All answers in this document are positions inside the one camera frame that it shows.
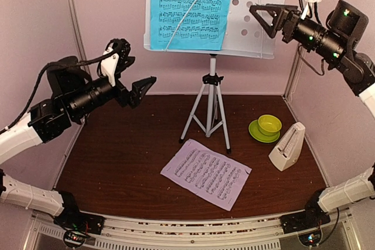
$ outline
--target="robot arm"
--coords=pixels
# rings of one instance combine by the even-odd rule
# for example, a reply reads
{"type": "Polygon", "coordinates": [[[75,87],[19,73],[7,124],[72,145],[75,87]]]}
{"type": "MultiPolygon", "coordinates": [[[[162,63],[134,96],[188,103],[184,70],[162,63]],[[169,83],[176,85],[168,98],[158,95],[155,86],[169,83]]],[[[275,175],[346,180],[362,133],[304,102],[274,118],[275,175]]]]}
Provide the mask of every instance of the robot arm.
{"type": "MultiPolygon", "coordinates": [[[[102,60],[94,59],[82,64],[76,57],[66,57],[44,67],[52,97],[34,105],[9,128],[0,131],[0,165],[27,148],[60,136],[71,126],[71,122],[81,124],[89,113],[112,99],[122,107],[137,107],[156,82],[156,77],[134,82],[131,91],[123,86],[119,81],[121,73],[135,61],[134,57],[129,57],[130,50],[130,44],[125,39],[114,39],[105,48],[104,55],[100,57],[102,60]],[[99,62],[99,78],[93,81],[80,67],[96,62],[99,62]]],[[[67,230],[68,240],[69,235],[85,239],[81,232],[86,229],[90,233],[100,234],[103,227],[104,218],[80,212],[71,193],[42,190],[21,183],[1,169],[0,203],[16,204],[50,214],[56,224],[67,230]]]]}
{"type": "Polygon", "coordinates": [[[130,44],[125,39],[112,40],[104,55],[114,49],[117,53],[99,62],[99,78],[94,81],[77,67],[76,57],[63,58],[47,69],[52,98],[34,105],[16,125],[0,133],[0,165],[27,148],[58,137],[71,127],[71,121],[81,124],[82,118],[112,99],[122,107],[139,105],[156,78],[134,82],[128,91],[119,79],[135,58],[128,56],[130,44]]]}
{"type": "MultiPolygon", "coordinates": [[[[312,19],[304,18],[297,6],[252,5],[250,13],[269,37],[274,38],[281,30],[285,43],[296,40],[307,52],[313,50],[321,55],[329,70],[339,70],[350,89],[375,118],[375,66],[367,55],[354,50],[369,22],[365,14],[340,0],[327,18],[326,29],[312,19]],[[268,24],[258,11],[267,12],[272,23],[268,24]]],[[[375,197],[374,170],[375,165],[338,186],[317,191],[307,202],[305,211],[281,217],[284,232],[317,227],[330,221],[328,212],[375,197]]]]}

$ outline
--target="brown tabletop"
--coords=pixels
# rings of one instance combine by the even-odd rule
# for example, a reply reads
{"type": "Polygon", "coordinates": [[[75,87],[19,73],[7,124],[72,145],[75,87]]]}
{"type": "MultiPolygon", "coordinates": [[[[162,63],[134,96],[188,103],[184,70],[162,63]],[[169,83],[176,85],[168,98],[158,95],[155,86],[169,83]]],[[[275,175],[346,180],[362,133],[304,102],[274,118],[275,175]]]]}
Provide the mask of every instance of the brown tabletop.
{"type": "MultiPolygon", "coordinates": [[[[96,109],[69,156],[57,189],[72,192],[84,211],[126,217],[205,220],[241,218],[300,210],[312,193],[325,187],[316,162],[304,143],[298,162],[284,172],[268,154],[275,143],[264,144],[248,133],[249,123],[273,114],[283,124],[295,122],[281,97],[224,96],[230,155],[253,169],[231,211],[201,199],[160,175],[180,149],[178,140],[195,96],[147,96],[136,109],[115,101],[96,109]]],[[[207,98],[197,116],[205,124],[207,98]]],[[[210,138],[193,121],[186,139],[226,154],[223,129],[210,138]]]]}

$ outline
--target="green cup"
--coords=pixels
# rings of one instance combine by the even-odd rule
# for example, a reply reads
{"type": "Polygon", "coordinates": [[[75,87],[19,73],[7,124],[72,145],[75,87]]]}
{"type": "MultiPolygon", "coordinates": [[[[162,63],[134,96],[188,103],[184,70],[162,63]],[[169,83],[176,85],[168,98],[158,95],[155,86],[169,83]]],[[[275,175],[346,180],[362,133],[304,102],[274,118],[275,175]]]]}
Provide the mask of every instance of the green cup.
{"type": "Polygon", "coordinates": [[[258,119],[259,131],[265,136],[276,135],[282,127],[281,121],[270,114],[265,114],[258,119]]]}

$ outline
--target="sheet music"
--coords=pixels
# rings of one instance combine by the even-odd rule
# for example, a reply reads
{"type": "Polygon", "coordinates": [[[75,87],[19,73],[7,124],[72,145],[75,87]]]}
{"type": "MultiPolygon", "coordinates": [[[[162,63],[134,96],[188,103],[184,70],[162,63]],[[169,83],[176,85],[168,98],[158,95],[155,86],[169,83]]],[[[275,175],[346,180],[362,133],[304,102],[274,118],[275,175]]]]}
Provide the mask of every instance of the sheet music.
{"type": "MultiPolygon", "coordinates": [[[[194,0],[151,0],[151,49],[163,50],[194,0]]],[[[170,49],[221,50],[230,0],[198,0],[170,49]]]]}
{"type": "Polygon", "coordinates": [[[250,172],[249,167],[190,139],[163,168],[161,175],[230,211],[250,172]]]}

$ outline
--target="white metronome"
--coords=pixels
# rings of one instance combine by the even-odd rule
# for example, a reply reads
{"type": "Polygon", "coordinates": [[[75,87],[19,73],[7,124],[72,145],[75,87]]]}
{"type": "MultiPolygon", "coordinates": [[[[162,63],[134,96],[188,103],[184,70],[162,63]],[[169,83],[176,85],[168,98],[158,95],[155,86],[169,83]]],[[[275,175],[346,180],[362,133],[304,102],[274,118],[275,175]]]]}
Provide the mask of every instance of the white metronome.
{"type": "Polygon", "coordinates": [[[269,157],[272,163],[280,171],[291,167],[297,162],[304,144],[305,126],[297,122],[281,138],[269,157]]]}

